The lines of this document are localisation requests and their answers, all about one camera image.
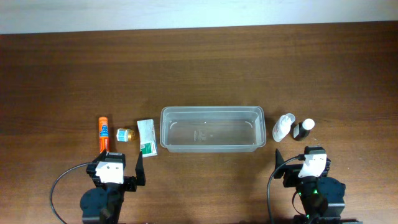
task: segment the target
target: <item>blue label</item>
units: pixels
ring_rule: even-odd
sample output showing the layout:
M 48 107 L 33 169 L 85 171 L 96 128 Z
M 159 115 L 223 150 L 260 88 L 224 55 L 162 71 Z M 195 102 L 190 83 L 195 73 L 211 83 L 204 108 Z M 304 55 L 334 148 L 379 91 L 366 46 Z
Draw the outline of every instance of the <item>blue label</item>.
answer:
M 100 137 L 109 137 L 107 125 L 102 125 L 102 131 L 99 132 Z

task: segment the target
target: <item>wood grain surface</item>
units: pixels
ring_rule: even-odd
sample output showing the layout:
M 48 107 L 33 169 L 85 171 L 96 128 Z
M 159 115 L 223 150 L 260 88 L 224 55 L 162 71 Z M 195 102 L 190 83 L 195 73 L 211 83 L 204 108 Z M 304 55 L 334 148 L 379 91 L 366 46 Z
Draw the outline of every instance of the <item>wood grain surface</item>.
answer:
M 128 192 L 120 223 L 267 223 L 275 149 L 323 146 L 346 184 L 343 218 L 398 220 L 398 22 L 0 35 L 0 223 L 58 223 L 54 180 L 93 160 L 98 116 L 112 135 L 155 120 L 159 155 L 147 185 Z M 159 144 L 166 106 L 258 105 L 267 144 L 250 153 L 176 154 Z M 284 113 L 312 118 L 308 138 L 275 142 Z M 111 139 L 135 175 L 139 143 Z M 84 169 L 55 189 L 68 223 L 94 185 Z M 295 215 L 294 189 L 271 187 L 272 210 Z M 302 210 L 299 200 L 296 206 Z

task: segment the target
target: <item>white bottle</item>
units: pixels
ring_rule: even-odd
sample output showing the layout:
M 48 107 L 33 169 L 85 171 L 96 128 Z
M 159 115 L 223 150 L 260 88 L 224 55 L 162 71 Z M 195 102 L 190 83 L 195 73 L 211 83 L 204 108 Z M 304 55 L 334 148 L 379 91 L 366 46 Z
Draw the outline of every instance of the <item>white bottle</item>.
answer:
M 296 117 L 290 113 L 279 118 L 272 130 L 272 136 L 276 142 L 280 142 L 289 133 L 290 127 L 295 120 Z

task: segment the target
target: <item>white and green packet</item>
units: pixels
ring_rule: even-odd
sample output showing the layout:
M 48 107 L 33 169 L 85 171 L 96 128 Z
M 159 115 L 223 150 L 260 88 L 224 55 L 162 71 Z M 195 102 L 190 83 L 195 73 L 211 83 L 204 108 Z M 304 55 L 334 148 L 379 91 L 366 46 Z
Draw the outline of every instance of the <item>white and green packet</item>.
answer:
M 143 157 L 156 156 L 156 136 L 153 119 L 137 121 L 139 131 L 139 148 Z

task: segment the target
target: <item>small can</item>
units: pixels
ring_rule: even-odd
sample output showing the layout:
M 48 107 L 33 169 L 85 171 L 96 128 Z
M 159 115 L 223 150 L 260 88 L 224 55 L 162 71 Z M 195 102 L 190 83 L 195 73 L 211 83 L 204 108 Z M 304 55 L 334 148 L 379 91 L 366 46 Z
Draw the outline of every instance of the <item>small can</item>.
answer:
M 107 117 L 100 117 L 98 119 L 99 127 L 99 153 L 106 150 L 109 152 L 109 128 Z
M 118 141 L 128 142 L 135 140 L 136 138 L 136 132 L 131 129 L 119 128 L 118 132 L 116 133 L 116 139 Z

